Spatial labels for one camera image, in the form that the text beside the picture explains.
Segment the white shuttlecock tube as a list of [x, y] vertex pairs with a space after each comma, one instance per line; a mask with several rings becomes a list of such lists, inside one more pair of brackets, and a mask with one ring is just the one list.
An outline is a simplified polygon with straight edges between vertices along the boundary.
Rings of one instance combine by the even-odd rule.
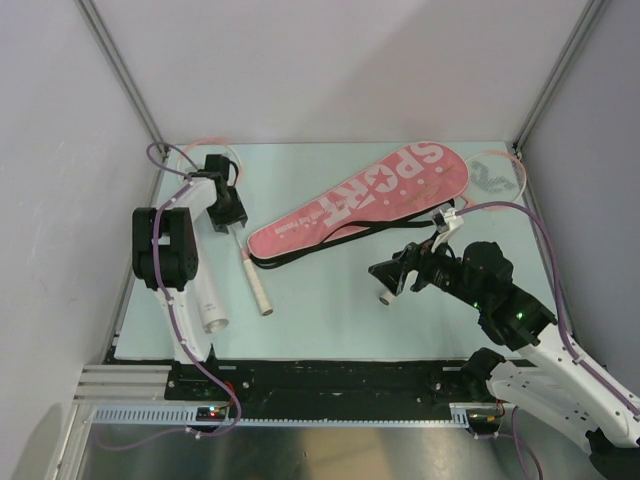
[[198, 269], [193, 283], [204, 331], [212, 334], [225, 329], [229, 325], [229, 318], [218, 298], [210, 264], [202, 250], [198, 250]]

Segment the pink racket bag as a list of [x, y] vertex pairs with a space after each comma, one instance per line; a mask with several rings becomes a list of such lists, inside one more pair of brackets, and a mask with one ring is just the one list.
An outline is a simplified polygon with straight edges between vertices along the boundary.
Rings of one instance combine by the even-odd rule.
[[391, 228], [420, 228], [415, 219], [466, 190], [469, 170], [460, 154], [437, 142], [415, 142], [256, 230], [248, 257], [278, 268], [308, 254]]

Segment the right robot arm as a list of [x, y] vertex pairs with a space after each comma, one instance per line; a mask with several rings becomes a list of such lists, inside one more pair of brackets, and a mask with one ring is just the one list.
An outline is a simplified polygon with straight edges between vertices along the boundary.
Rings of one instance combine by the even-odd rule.
[[555, 428], [589, 456], [606, 479], [639, 476], [639, 397], [576, 341], [564, 341], [555, 315], [514, 284], [513, 265], [495, 242], [474, 242], [461, 257], [444, 245], [410, 243], [369, 273], [394, 296], [434, 286], [475, 308], [489, 339], [535, 365], [543, 380], [489, 349], [467, 361], [464, 393], [476, 401], [505, 400]]

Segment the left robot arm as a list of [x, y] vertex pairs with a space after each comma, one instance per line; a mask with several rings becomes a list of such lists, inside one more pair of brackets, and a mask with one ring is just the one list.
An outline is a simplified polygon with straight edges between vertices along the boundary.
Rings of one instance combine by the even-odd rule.
[[195, 222], [208, 220], [224, 234], [246, 225], [236, 187], [239, 173], [227, 156], [208, 154], [163, 208], [132, 213], [133, 272], [160, 302], [173, 334], [173, 359], [181, 364], [207, 361], [213, 351], [208, 335], [229, 323], [216, 298], [210, 265], [199, 251]]

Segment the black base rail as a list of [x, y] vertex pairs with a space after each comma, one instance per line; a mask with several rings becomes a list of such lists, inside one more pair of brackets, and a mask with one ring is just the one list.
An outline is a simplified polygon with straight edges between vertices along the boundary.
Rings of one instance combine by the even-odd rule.
[[267, 361], [207, 363], [212, 382], [193, 365], [174, 363], [164, 397], [226, 403], [236, 394], [251, 412], [415, 414], [452, 403], [493, 403], [480, 376], [461, 361]]

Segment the aluminium frame post left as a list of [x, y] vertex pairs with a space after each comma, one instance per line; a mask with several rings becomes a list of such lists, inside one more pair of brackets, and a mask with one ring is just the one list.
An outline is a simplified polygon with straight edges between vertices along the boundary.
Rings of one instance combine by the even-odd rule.
[[92, 0], [75, 0], [74, 4], [149, 139], [154, 142], [162, 142], [164, 140], [163, 135], [96, 2]]

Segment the aluminium frame post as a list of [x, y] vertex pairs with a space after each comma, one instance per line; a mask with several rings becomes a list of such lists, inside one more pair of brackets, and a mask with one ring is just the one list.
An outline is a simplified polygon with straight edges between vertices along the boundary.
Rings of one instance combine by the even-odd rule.
[[149, 139], [154, 142], [162, 142], [164, 140], [163, 135], [96, 2], [92, 0], [75, 0], [74, 4]]
[[512, 149], [516, 155], [523, 151], [610, 4], [608, 0], [589, 0], [586, 3], [512, 142]]

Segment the aluminium frame post right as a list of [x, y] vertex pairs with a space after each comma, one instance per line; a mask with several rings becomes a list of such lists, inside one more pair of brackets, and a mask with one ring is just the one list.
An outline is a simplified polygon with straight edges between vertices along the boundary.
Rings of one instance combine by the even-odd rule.
[[589, 0], [586, 3], [512, 142], [512, 149], [516, 155], [523, 151], [610, 4], [608, 0]]

